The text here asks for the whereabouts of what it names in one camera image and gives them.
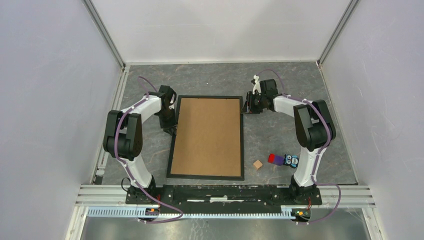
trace enclosure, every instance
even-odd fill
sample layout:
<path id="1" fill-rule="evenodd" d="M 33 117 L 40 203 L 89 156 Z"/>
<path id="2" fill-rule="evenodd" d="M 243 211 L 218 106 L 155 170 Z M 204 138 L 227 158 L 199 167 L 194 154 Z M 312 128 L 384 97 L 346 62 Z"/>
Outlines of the enclosure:
<path id="1" fill-rule="evenodd" d="M 420 239 L 423 10 L 418 0 L 3 1 L 0 238 Z M 144 97 L 139 76 L 179 96 L 244 101 L 267 69 L 280 94 L 328 106 L 336 137 L 316 179 L 338 184 L 341 200 L 318 186 L 322 204 L 308 207 L 311 220 L 334 214 L 299 226 L 296 206 L 282 204 L 275 215 L 137 221 L 130 211 L 158 205 L 126 202 L 127 172 L 103 141 L 108 113 Z M 174 140 L 149 117 L 141 156 L 156 185 L 290 185 L 296 168 L 267 159 L 299 155 L 293 118 L 240 116 L 238 180 L 167 175 Z"/>

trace gray floor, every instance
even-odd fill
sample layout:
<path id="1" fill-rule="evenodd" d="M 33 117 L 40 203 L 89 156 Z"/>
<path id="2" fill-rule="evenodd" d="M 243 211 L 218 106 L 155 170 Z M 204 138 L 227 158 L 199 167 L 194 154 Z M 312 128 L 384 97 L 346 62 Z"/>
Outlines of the gray floor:
<path id="1" fill-rule="evenodd" d="M 243 96 L 252 90 L 251 79 L 259 71 L 272 68 L 285 82 L 285 92 L 308 100 L 327 101 L 334 117 L 323 79 L 314 62 L 269 63 L 217 63 L 131 66 L 122 99 L 122 108 L 139 101 L 144 94 L 138 76 L 149 79 L 156 88 L 171 86 L 178 95 Z M 261 80 L 276 79 L 272 72 L 263 73 Z M 243 116 L 244 121 L 244 181 L 197 180 L 166 178 L 171 136 L 161 131 L 157 116 L 143 124 L 141 155 L 147 169 L 158 185 L 186 184 L 289 184 L 294 170 L 290 167 L 267 163 L 270 153 L 277 155 L 299 154 L 294 119 L 281 113 L 266 110 L 261 114 Z M 354 184 L 354 171 L 336 123 L 336 139 L 322 157 L 317 180 L 323 183 Z M 253 163 L 260 160 L 263 167 L 256 170 Z M 116 160 L 109 156 L 103 185 L 118 185 L 126 173 Z"/>
<path id="2" fill-rule="evenodd" d="M 312 219 L 328 214 L 312 209 Z M 88 217 L 82 240 L 370 240 L 360 208 L 338 209 L 325 221 L 296 226 L 286 219 L 182 219 L 141 224 L 130 218 Z"/>

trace cable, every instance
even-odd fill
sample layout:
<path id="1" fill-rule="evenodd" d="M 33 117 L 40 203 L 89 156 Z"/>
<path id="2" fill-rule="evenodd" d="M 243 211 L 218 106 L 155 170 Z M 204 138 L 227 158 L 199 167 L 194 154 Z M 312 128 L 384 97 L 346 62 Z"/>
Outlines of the cable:
<path id="1" fill-rule="evenodd" d="M 131 179 L 129 179 L 128 177 L 124 177 L 124 178 L 122 178 L 122 180 L 120 181 L 120 188 L 121 188 L 122 190 L 124 190 L 126 193 L 128 193 L 128 189 L 125 189 L 125 188 L 124 188 L 124 180 L 125 180 L 125 179 L 128 179 L 129 184 L 131 185 Z"/>
<path id="2" fill-rule="evenodd" d="M 298 102 L 301 102 L 301 103 L 304 103 L 304 104 L 309 105 L 312 108 L 312 110 L 316 113 L 316 115 L 318 116 L 319 120 L 322 123 L 325 123 L 324 118 L 321 115 L 321 113 L 308 100 L 301 99 L 301 98 L 298 98 L 298 97 L 294 97 L 294 96 L 291 96 L 291 95 L 287 95 L 287 94 L 284 93 L 283 79 L 281 78 L 281 76 L 276 71 L 274 71 L 273 69 L 267 68 L 265 70 L 260 71 L 256 75 L 259 76 L 259 74 L 261 74 L 261 73 L 263 73 L 265 71 L 271 71 L 271 72 L 273 72 L 278 77 L 278 80 L 279 80 L 279 82 L 281 84 L 281 87 L 283 88 L 283 90 L 281 91 L 281 94 L 282 94 L 283 97 L 288 98 L 288 99 L 292 99 L 292 100 L 295 100 L 295 101 L 298 101 Z M 336 202 L 334 208 L 331 210 L 331 212 L 328 215 L 326 215 L 326 216 L 324 216 L 322 218 L 319 218 L 317 220 L 310 221 L 310 222 L 296 222 L 297 224 L 309 225 L 309 224 L 312 224 L 312 223 L 321 222 L 322 220 L 325 220 L 325 219 L 331 217 L 334 214 L 334 212 L 337 210 L 337 208 L 339 207 L 340 200 L 342 199 L 342 189 L 340 188 L 340 186 L 338 184 L 336 184 L 336 183 L 318 183 L 314 179 L 314 175 L 316 174 L 316 171 L 317 171 L 318 161 L 320 160 L 320 155 L 321 155 L 322 151 L 330 144 L 330 141 L 331 141 L 331 133 L 330 133 L 329 126 L 327 126 L 327 124 L 324 124 L 324 129 L 325 129 L 325 132 L 327 133 L 327 141 L 325 142 L 325 144 L 316 153 L 315 162 L 313 163 L 312 175 L 310 176 L 310 179 L 317 186 L 335 186 L 338 189 L 338 199 L 337 199 L 337 202 Z"/>
<path id="3" fill-rule="evenodd" d="M 306 217 L 301 216 L 301 215 L 299 215 L 299 218 L 301 218 L 303 220 L 306 220 L 306 221 L 309 221 L 309 219 L 311 219 L 310 217 L 309 218 L 306 218 Z"/>
<path id="4" fill-rule="evenodd" d="M 142 83 L 142 81 L 140 81 L 140 79 L 144 79 L 148 84 L 150 84 L 150 86 L 153 88 L 153 90 L 157 93 L 158 90 L 156 90 L 156 87 L 149 81 L 147 80 L 147 78 L 145 78 L 144 76 L 138 76 L 137 80 L 138 82 L 141 84 L 141 86 L 144 86 L 144 84 Z"/>
<path id="5" fill-rule="evenodd" d="M 177 212 L 179 212 L 180 213 L 180 215 L 179 216 L 176 216 L 176 217 L 173 217 L 173 218 L 169 218 L 169 219 L 165 219 L 165 220 L 160 220 L 160 221 L 144 221 L 144 223 L 145 224 L 161 224 L 161 223 L 168 223 L 168 222 L 173 222 L 173 221 L 176 221 L 176 220 L 178 220 L 178 219 L 180 219 L 182 216 L 183 216 L 183 211 L 182 210 L 180 210 L 180 209 L 178 209 L 178 208 L 176 208 L 176 207 L 174 207 L 174 206 L 171 206 L 171 205 L 169 205 L 169 204 L 166 204 L 166 203 L 164 203 L 164 202 L 161 202 L 160 200 L 157 200 L 155 197 L 153 197 L 152 195 L 150 195 L 144 188 L 143 188 L 143 186 L 141 186 L 140 185 L 140 183 L 136 180 L 136 178 L 133 176 L 133 174 L 131 173 L 131 170 L 130 170 L 130 167 L 128 167 L 128 164 L 127 164 L 127 162 L 125 161 L 125 160 L 122 160 L 120 157 L 119 157 L 119 155 L 118 155 L 118 136 L 119 136 L 119 131 L 120 131 L 120 129 L 121 129 L 121 126 L 122 126 L 122 123 L 124 122 L 124 119 L 125 119 L 125 117 L 133 110 L 133 109 L 135 109 L 136 107 L 138 107 L 138 106 L 140 106 L 141 104 L 143 104 L 144 102 L 146 102 L 148 99 L 149 99 L 149 92 L 147 91 L 147 89 L 146 89 L 146 87 L 144 86 L 144 84 L 142 83 L 142 82 L 140 82 L 141 83 L 141 86 L 143 87 L 143 89 L 145 90 L 145 92 L 146 92 L 146 97 L 145 98 L 143 98 L 141 101 L 139 101 L 139 102 L 137 102 L 136 104 L 134 104 L 133 106 L 131 106 L 130 108 L 128 108 L 128 110 L 127 111 L 125 111 L 124 112 L 124 114 L 121 116 L 121 118 L 120 118 L 120 120 L 119 120 L 119 122 L 118 122 L 118 126 L 116 127 L 116 132 L 115 132 L 115 139 L 114 139 L 114 146 L 113 146 L 113 151 L 114 151 L 114 153 L 115 153 L 115 157 L 116 157 L 116 160 L 118 160 L 120 163 L 122 163 L 122 165 L 124 166 L 124 168 L 125 168 L 125 170 L 126 170 L 126 172 L 128 173 L 128 176 L 129 176 L 129 178 L 130 178 L 130 180 L 131 180 L 131 183 L 134 183 L 135 185 L 137 185 L 137 187 L 147 196 L 147 197 L 149 197 L 151 200 L 153 200 L 153 201 L 155 201 L 156 203 L 158 203 L 158 204 L 160 204 L 160 205 L 163 205 L 163 206 L 165 206 L 165 207 L 167 207 L 167 208 L 170 208 L 170 209 L 172 209 L 172 210 L 175 210 L 175 211 L 177 211 Z"/>
<path id="6" fill-rule="evenodd" d="M 307 198 L 307 208 L 306 208 L 306 211 L 309 211 L 311 209 L 311 207 L 312 207 L 311 197 L 308 197 Z"/>

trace gray marble floor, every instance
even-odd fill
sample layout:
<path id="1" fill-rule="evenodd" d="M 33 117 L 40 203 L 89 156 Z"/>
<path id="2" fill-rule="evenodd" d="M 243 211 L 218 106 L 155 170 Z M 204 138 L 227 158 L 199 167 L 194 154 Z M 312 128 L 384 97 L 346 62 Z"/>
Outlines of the gray marble floor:
<path id="1" fill-rule="evenodd" d="M 178 95 L 225 95 L 246 97 L 252 90 L 253 75 L 271 68 L 281 74 L 286 93 L 308 100 L 326 100 L 334 117 L 333 108 L 323 79 L 314 62 L 261 62 L 131 66 L 122 99 L 122 108 L 139 101 L 144 94 L 138 76 L 149 79 L 156 88 L 171 86 Z M 264 72 L 261 79 L 276 79 L 272 72 Z M 281 113 L 265 110 L 261 114 L 243 116 L 244 121 L 244 181 L 198 180 L 166 178 L 171 136 L 159 126 L 157 116 L 143 124 L 141 155 L 156 184 L 289 184 L 294 170 L 267 162 L 270 153 L 276 155 L 299 154 L 294 119 Z M 317 180 L 323 183 L 354 184 L 354 171 L 345 143 L 336 123 L 337 136 L 322 157 Z M 256 170 L 253 163 L 260 160 L 263 166 Z M 102 184 L 118 185 L 126 173 L 119 163 L 109 156 Z"/>

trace white wall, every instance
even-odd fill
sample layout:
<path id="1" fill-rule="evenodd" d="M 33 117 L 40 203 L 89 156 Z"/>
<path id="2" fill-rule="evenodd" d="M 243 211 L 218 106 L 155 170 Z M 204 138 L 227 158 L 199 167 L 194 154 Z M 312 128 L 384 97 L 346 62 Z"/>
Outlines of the white wall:
<path id="1" fill-rule="evenodd" d="M 63 239 L 120 68 L 80 0 L 2 1 L 0 18 L 0 239 Z"/>
<path id="2" fill-rule="evenodd" d="M 92 0 L 128 62 L 317 60 L 349 0 Z"/>
<path id="3" fill-rule="evenodd" d="M 359 2 L 323 73 L 389 239 L 422 239 L 424 5 Z"/>

